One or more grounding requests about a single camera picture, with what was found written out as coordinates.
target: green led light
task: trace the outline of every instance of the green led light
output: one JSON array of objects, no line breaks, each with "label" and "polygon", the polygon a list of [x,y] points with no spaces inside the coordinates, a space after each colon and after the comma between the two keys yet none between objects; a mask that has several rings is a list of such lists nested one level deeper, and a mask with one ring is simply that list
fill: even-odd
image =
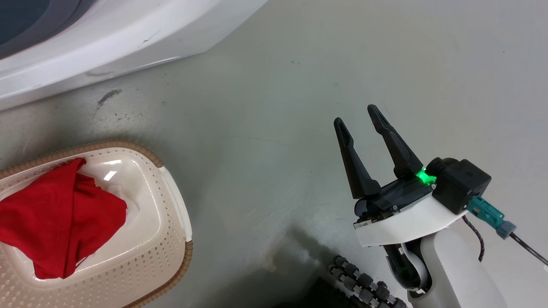
[{"label": "green led light", "polygon": [[424,172],[424,170],[426,169],[423,169],[416,174],[417,178],[419,178],[421,182],[423,182],[426,185],[430,185],[434,183],[436,181],[436,177],[429,176],[428,174],[426,174],[426,172]]}]

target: black cable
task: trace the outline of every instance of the black cable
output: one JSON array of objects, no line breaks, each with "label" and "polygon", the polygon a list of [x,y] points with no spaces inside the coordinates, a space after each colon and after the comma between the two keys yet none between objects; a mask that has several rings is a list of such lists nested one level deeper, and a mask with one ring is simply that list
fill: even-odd
[{"label": "black cable", "polygon": [[517,237],[513,232],[510,233],[510,237],[514,239],[521,247],[525,248],[528,252],[530,252],[535,258],[539,259],[542,263],[545,265],[548,265],[548,260],[541,256],[538,252],[536,252],[533,248],[531,248],[529,245],[527,245],[525,242],[521,240],[521,238]]},{"label": "black cable", "polygon": [[468,221],[468,218],[466,218],[466,216],[463,216],[463,220],[464,220],[464,223],[467,224],[468,227],[470,227],[470,229],[472,229],[472,231],[474,231],[474,233],[478,237],[478,240],[480,243],[478,260],[481,262],[483,260],[483,255],[485,254],[485,244],[483,243],[483,238],[481,237],[480,232],[474,227],[474,225]]}]

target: white washing machine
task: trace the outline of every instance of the white washing machine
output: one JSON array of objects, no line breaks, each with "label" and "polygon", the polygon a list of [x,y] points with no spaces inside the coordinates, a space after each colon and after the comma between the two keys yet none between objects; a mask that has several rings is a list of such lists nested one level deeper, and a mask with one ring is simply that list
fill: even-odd
[{"label": "white washing machine", "polygon": [[2,0],[0,110],[204,52],[266,1]]}]

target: laundry basket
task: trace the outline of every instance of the laundry basket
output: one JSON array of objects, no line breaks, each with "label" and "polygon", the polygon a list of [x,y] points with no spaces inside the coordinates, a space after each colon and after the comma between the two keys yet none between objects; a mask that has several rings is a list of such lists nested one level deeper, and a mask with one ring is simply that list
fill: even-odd
[{"label": "laundry basket", "polygon": [[172,289],[192,257],[189,215],[172,176],[150,150],[127,141],[85,145],[0,172],[0,199],[76,157],[97,186],[121,187],[132,221],[66,279],[36,278],[32,261],[0,243],[0,307],[142,307]]}]

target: scuff mark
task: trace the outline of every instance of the scuff mark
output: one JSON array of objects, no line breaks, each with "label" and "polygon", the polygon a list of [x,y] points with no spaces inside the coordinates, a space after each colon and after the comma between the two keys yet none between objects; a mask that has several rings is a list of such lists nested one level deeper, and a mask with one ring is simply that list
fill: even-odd
[{"label": "scuff mark", "polygon": [[28,146],[28,143],[31,141],[31,138],[27,138],[27,143],[25,143],[25,146],[23,147],[23,154],[25,154],[25,152],[27,151],[27,146]]},{"label": "scuff mark", "polygon": [[148,39],[144,40],[141,44],[139,44],[139,46],[137,46],[137,48],[141,47],[144,43],[150,41],[154,36],[156,36],[156,34],[160,33],[161,30],[162,30],[162,28],[160,28],[160,30],[156,31],[156,33],[154,33],[151,37],[149,37]]},{"label": "scuff mark", "polygon": [[382,101],[381,104],[383,105],[384,110],[386,110],[386,114],[388,115],[388,118],[392,118],[392,115],[390,114],[390,111],[388,110],[388,107],[386,106],[384,101]]},{"label": "scuff mark", "polygon": [[251,214],[253,214],[254,211],[256,211],[259,208],[259,206],[256,206],[254,209],[252,209],[247,215],[246,218],[249,217]]},{"label": "scuff mark", "polygon": [[443,83],[443,85],[441,86],[441,88],[438,90],[438,94],[441,93],[441,92],[445,89],[447,83],[448,83],[448,81],[446,80],[446,81]]},{"label": "scuff mark", "polygon": [[115,95],[120,94],[121,92],[122,92],[122,90],[118,89],[118,90],[109,91],[107,94],[103,95],[103,97],[97,102],[97,110],[95,110],[95,113],[93,114],[93,116],[95,116],[97,114],[99,109],[101,109],[101,107],[103,107],[103,105],[105,104],[106,101],[113,98]]}]

